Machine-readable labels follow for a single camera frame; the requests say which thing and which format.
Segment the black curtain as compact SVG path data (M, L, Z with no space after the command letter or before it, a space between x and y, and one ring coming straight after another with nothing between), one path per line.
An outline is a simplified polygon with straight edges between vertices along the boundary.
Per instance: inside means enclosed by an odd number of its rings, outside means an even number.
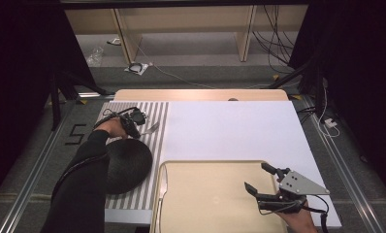
M386 0L306 0L290 66L322 49L338 111L386 186Z
M38 124L51 82L75 96L71 75L94 83L65 11L0 0L0 186Z

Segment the light wooden desk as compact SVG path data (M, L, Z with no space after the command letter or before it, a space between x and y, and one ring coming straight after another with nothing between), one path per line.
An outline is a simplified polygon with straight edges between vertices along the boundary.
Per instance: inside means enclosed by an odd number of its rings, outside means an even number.
M253 31L271 29L268 10L278 10L280 31L301 28L306 5L252 5L233 7L171 7L68 10L66 16L77 35L115 34L122 40L124 61L136 59L137 46L146 33L232 32L239 60L247 60Z

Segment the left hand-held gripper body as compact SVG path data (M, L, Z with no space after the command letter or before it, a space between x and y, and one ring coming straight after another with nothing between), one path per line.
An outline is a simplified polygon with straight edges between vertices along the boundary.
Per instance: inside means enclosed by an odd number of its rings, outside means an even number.
M121 124L125 130L136 129L145 124L146 115L137 107L125 109L118 113Z

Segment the white board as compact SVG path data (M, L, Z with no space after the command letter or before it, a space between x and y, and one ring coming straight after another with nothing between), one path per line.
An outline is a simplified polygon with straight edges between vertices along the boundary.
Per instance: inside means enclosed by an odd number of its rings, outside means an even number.
M159 170L167 161L259 161L323 182L291 102L169 103ZM106 220L150 225L154 200L150 210L106 209Z

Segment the clear plastic bag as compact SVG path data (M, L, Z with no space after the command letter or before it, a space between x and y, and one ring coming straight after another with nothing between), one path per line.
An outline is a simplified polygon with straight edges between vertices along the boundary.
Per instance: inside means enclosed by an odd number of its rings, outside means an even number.
M102 64L104 49L102 47L96 47L85 58L89 67L100 67Z

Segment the person's right hand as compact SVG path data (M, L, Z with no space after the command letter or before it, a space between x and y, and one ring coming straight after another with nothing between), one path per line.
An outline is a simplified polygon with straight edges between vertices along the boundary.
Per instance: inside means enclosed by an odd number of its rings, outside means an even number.
M298 213L277 213L277 215L287 223L294 233L318 233L308 210L301 209Z

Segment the aluminium floor rail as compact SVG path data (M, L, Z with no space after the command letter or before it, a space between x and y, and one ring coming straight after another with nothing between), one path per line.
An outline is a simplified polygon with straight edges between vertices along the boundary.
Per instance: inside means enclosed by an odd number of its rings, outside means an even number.
M354 178L353 173L348 168L347 163L338 149L338 146L335 143L336 137L331 137L331 133L321 126L320 120L322 117L323 116L314 116L311 121L314 123L319 137L323 141L359 216L369 233L384 233L384 227L378 219L369 199L365 195L365 192L359 187L358 182Z
M61 110L61 119L58 123L53 125L52 129L49 131L48 135L44 137L46 142L41 147L41 151L37 153L37 158L35 159L34 164L27 169L28 176L23 182L23 186L20 192L15 195L11 193L0 194L5 201L10 201L12 203L11 208L7 212L3 223L0 226L0 233L14 233L16 227L29 203L29 200L33 194L36 185L42 176L50 156L56 145L56 141L60 136L65 121L67 120L69 114L74 109L76 105L75 101L65 101L62 105L59 106Z

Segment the grey white striped placemat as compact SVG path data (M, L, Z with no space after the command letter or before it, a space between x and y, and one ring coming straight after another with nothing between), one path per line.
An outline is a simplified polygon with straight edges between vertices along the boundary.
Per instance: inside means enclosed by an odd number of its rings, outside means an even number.
M154 123L159 123L155 132L141 137L141 142L145 143L152 152L152 171L134 189L124 194L108 194L106 209L150 210L152 208L169 106L169 102L108 102L103 105L98 119L106 117L110 112L138 107L147 115L146 125L138 126L139 130L145 131Z

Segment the black metal stand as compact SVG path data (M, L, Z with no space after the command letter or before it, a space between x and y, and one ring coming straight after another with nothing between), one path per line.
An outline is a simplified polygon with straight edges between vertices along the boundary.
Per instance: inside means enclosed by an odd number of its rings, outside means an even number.
M323 78L321 76L319 59L314 55L310 58L305 64L301 67L294 70L292 73L286 75L284 78L279 79L267 86L267 89L277 89L280 86L283 86L285 83L288 83L298 76L302 77L301 87L299 88L300 92L307 90L309 86L315 87L315 105L314 112L318 117L323 116L325 107L325 90L323 86Z
M107 91L99 87L95 82L81 78L72 72L64 70L53 72L49 77L49 93L52 108L52 131L54 131L61 122L59 91L61 91L67 100L77 100L79 98L79 93L75 89L76 84L87 87L102 96L114 95L114 92Z

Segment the black round plate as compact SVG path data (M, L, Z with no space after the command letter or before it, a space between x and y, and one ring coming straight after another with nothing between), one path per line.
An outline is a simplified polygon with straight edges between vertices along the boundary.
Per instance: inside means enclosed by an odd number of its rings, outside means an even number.
M146 144L135 139L116 140L107 144L110 165L108 194L127 193L149 175L153 156Z

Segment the person's left hand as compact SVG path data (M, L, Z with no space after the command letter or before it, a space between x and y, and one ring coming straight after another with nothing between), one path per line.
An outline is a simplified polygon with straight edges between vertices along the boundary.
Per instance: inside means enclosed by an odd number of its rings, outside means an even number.
M119 117L113 117L96 127L96 130L104 130L109 134L110 138L127 139L128 135L121 125Z

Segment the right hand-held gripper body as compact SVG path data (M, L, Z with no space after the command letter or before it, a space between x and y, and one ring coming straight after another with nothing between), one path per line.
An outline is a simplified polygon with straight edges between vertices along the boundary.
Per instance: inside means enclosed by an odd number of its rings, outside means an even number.
M329 211L329 205L326 205L326 210L306 206L308 195L320 197L329 195L330 191L296 171L289 171L286 175L282 175L279 178L278 187L279 192L275 195L256 193L258 209L263 211L264 215L297 214L301 209L326 215Z

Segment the floor outlet plate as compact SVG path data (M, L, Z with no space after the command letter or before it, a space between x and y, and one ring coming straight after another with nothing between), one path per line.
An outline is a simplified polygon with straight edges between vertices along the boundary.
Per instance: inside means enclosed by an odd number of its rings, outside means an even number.
M124 71L141 76L147 68L148 65L145 63L133 62Z

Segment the beige tray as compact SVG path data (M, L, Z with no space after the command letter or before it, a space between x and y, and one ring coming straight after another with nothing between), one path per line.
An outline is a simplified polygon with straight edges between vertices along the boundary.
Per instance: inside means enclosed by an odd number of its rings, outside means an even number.
M256 199L244 188L249 183L260 193L276 193L273 176L262 170L259 161L163 164L167 165L168 190L161 233L287 233L279 216L259 213ZM154 233L160 170L149 233Z

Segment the silver fork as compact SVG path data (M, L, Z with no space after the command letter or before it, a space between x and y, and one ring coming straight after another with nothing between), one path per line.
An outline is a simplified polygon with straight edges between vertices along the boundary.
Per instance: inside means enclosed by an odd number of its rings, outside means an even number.
M154 123L150 128L148 128L145 132L141 133L141 136L143 135L149 135L154 133L160 126L160 122Z

